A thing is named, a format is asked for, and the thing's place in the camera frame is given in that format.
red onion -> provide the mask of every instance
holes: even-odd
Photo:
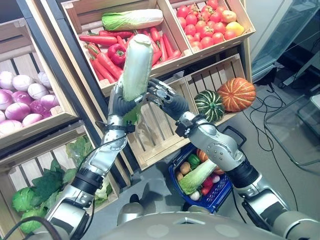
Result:
[[[34,124],[40,120],[42,120],[44,117],[41,114],[38,113],[31,113],[27,115],[23,120],[22,120],[22,125],[24,127],[29,126],[31,124]]]
[[[9,105],[13,103],[13,99],[10,94],[1,91],[0,92],[0,110],[6,110]]]
[[[39,83],[32,83],[28,87],[28,94],[35,100],[39,100],[41,97],[48,95],[49,91],[45,86]]]
[[[52,109],[55,106],[59,105],[58,99],[55,95],[45,95],[41,97],[40,103],[46,108],[46,109]]]
[[[0,137],[11,134],[20,128],[22,128],[21,122],[16,120],[4,120],[0,122]]]
[[[18,75],[12,79],[12,85],[18,91],[27,91],[30,84],[33,84],[34,80],[28,75]]]
[[[24,103],[30,105],[32,103],[32,98],[25,91],[16,91],[12,94],[12,99],[15,103]]]
[[[14,89],[12,85],[12,78],[14,75],[9,71],[2,71],[0,73],[0,87],[3,89]]]
[[[22,121],[30,113],[30,107],[22,102],[15,102],[8,106],[4,112],[9,120]]]

leafy green vegetable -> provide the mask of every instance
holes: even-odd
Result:
[[[34,208],[32,203],[36,193],[31,187],[25,187],[17,191],[12,197],[12,206],[17,211],[28,211]]]
[[[77,173],[77,169],[75,168],[67,169],[63,176],[62,183],[63,184],[70,183],[75,178],[76,173]]]
[[[22,219],[26,219],[28,217],[32,217],[32,216],[39,216],[39,217],[44,217],[47,214],[47,210],[43,207],[40,208],[34,208],[31,209],[30,211],[25,212],[22,217]],[[36,230],[37,228],[39,228],[41,226],[41,223],[38,221],[28,221],[25,222],[23,224],[21,224],[20,229],[26,233],[29,234],[31,232],[33,232],[34,230]]]
[[[206,178],[215,170],[217,165],[210,159],[201,163],[196,169],[185,175],[179,185],[185,194],[194,193],[197,188],[206,180]]]

black cable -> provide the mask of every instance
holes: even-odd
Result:
[[[40,217],[40,216],[30,216],[30,217],[26,217],[25,219],[22,219],[16,225],[14,225],[13,228],[11,228],[11,230],[5,235],[3,240],[7,240],[10,237],[10,235],[21,224],[24,224],[24,223],[29,222],[29,221],[37,221],[37,222],[41,223],[47,229],[48,233],[51,235],[53,240],[62,240],[62,238],[60,237],[58,231],[54,228],[54,226],[52,226],[51,223],[48,220],[46,220],[45,218]]]
[[[238,208],[238,205],[237,205],[237,201],[236,201],[236,196],[235,196],[235,192],[234,192],[234,188],[232,187],[231,188],[231,192],[232,192],[232,197],[233,197],[233,202],[234,202],[234,205],[235,205],[235,209],[237,210],[238,214],[240,215],[240,217],[242,218],[243,222],[246,224],[246,220],[245,218],[242,216],[239,208]]]

pumpkin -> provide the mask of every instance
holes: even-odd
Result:
[[[225,82],[217,91],[222,97],[224,109],[239,112],[251,106],[256,99],[256,88],[242,77]]]
[[[202,163],[204,163],[205,161],[207,161],[208,160],[208,155],[204,152],[204,151],[202,151],[201,149],[197,149],[196,150],[196,155],[198,156],[198,158],[200,159],[200,161],[202,162]]]
[[[214,91],[204,90],[195,96],[194,101],[199,113],[203,113],[208,122],[219,121],[225,113],[223,99]]]

electrical cord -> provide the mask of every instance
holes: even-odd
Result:
[[[277,167],[279,168],[282,176],[284,177],[286,183],[288,184],[288,186],[289,186],[289,188],[290,188],[290,190],[291,190],[291,192],[292,192],[292,195],[293,195],[293,198],[294,198],[295,207],[296,207],[296,210],[298,211],[299,208],[298,208],[298,202],[297,202],[296,194],[295,194],[295,192],[294,192],[291,184],[289,183],[286,175],[284,174],[283,170],[281,169],[281,167],[280,167],[280,165],[279,165],[279,162],[278,162],[278,160],[277,160],[277,158],[276,158],[276,155],[275,155],[275,153],[274,153],[274,147],[275,147],[274,142],[273,142],[273,140],[271,139],[271,137],[267,134],[267,129],[266,129],[266,127],[263,126],[263,130],[262,130],[261,128],[259,128],[259,127],[255,124],[255,122],[254,122],[253,119],[252,119],[252,114],[253,114],[254,112],[261,112],[261,113],[264,113],[263,122],[265,122],[265,119],[266,119],[266,116],[267,116],[268,113],[278,111],[279,109],[281,109],[283,106],[286,105],[286,103],[283,101],[283,99],[282,99],[275,91],[274,91],[274,93],[276,94],[276,96],[274,96],[274,95],[268,95],[268,96],[266,96],[264,99],[261,99],[261,98],[257,97],[257,99],[259,100],[259,102],[261,102],[261,105],[260,105],[259,107],[257,107],[257,108],[251,106],[251,108],[252,108],[253,110],[250,112],[249,117],[244,113],[244,111],[242,111],[242,113],[243,113],[244,116],[247,118],[247,120],[254,126],[254,128],[255,128],[255,130],[256,130],[256,132],[257,132],[257,137],[258,137],[258,141],[257,141],[257,142],[258,142],[259,147],[260,147],[262,150],[264,150],[265,152],[271,152],[271,153],[272,153],[272,156],[273,156],[273,158],[274,158],[274,161],[275,161]],[[268,98],[275,98],[275,99],[279,100],[279,101],[281,102],[281,105],[280,105],[280,106],[270,106],[269,104],[266,104],[266,100],[267,100]],[[265,111],[259,110],[259,109],[261,109],[263,106],[265,106]],[[269,144],[270,149],[266,149],[266,148],[264,148],[264,147],[261,145],[259,131],[260,131],[263,135],[266,136],[266,139],[267,139],[267,141],[268,141],[268,144]]]
[[[62,238],[60,237],[58,231],[54,228],[54,226],[51,225],[51,223],[46,220],[43,217],[40,216],[30,216],[27,217],[25,219],[22,219],[21,221],[19,221],[16,225],[14,225],[13,228],[11,228],[11,230],[5,235],[5,237],[3,238],[3,240],[7,240],[9,239],[9,237],[11,236],[11,234],[21,225],[24,223],[27,223],[29,221],[37,221],[39,223],[41,223],[49,232],[49,234],[51,235],[53,240],[62,240]]]

